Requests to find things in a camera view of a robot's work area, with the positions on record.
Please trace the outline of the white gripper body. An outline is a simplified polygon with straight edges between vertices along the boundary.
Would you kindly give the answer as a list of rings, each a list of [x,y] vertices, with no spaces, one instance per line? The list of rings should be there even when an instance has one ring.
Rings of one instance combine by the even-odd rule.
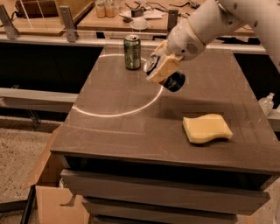
[[[206,48],[195,34],[187,19],[174,26],[167,39],[168,49],[182,60],[192,60]]]

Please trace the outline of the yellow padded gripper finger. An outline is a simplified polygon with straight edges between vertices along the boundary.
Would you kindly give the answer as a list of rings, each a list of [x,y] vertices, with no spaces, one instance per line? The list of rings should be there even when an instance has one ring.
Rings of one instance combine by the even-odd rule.
[[[157,48],[154,50],[154,52],[150,55],[151,57],[159,56],[159,57],[165,57],[169,56],[170,51],[167,45],[167,40],[162,41]]]
[[[179,70],[181,58],[175,55],[151,55],[145,63],[147,80],[159,83]]]

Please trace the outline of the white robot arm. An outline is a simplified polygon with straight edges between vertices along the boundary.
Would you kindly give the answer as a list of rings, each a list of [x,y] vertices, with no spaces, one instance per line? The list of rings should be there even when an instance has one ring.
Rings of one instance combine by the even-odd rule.
[[[159,83],[192,60],[219,36],[248,25],[276,68],[280,68],[280,0],[206,0],[175,25],[148,58],[147,80]]]

